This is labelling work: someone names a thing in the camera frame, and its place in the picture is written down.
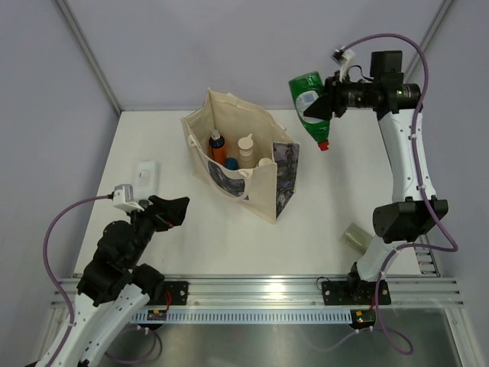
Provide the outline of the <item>orange blue spray bottle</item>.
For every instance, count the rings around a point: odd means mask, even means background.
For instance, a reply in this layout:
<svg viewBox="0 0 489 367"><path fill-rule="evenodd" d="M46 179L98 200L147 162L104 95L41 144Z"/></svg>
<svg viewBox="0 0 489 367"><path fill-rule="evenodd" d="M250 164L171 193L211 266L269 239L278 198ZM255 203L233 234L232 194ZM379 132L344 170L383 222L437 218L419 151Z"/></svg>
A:
<svg viewBox="0 0 489 367"><path fill-rule="evenodd" d="M209 138L210 157L217 163L224 165L227 159L225 138L217 129L213 129Z"/></svg>

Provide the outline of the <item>beige pump bottle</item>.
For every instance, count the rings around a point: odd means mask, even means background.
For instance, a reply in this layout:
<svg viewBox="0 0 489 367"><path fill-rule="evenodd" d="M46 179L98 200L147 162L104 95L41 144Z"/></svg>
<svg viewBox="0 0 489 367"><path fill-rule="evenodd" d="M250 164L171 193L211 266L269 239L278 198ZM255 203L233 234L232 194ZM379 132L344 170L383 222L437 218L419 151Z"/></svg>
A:
<svg viewBox="0 0 489 367"><path fill-rule="evenodd" d="M249 134L238 140L238 166L241 169L252 169L257 164L254 156L254 141L252 136L252 134Z"/></svg>

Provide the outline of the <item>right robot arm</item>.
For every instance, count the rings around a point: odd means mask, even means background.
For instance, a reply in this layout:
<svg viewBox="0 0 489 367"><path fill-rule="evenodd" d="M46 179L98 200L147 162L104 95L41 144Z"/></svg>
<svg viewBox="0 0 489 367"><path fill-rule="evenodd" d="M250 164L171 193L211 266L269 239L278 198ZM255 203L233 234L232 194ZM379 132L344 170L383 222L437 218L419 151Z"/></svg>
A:
<svg viewBox="0 0 489 367"><path fill-rule="evenodd" d="M353 82L348 71L355 57L352 50L333 54L340 66L324 82L318 99L304 115L309 118L340 118L350 108L375 112L393 176L392 201L373 211L376 236L347 276L346 294L356 304L374 292L373 283L384 272L384 259L402 245L414 243L448 212L429 180L422 137L422 92L415 83L405 83L399 50L371 55L370 76Z"/></svg>

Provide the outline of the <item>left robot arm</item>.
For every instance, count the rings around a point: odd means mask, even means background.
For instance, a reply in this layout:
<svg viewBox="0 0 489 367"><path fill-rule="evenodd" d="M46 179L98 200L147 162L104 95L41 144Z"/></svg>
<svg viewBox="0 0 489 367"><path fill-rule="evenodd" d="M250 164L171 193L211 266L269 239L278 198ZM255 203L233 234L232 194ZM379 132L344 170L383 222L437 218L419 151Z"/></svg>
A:
<svg viewBox="0 0 489 367"><path fill-rule="evenodd" d="M152 195L142 206L126 190L121 185L100 196L129 219L104 228L73 298L53 275L48 257L43 257L48 276L68 306L68 316L36 366L97 366L142 307L161 305L167 314L170 307L186 304L188 282L166 282L157 269L139 260L155 233L183 224L189 197L165 200Z"/></svg>

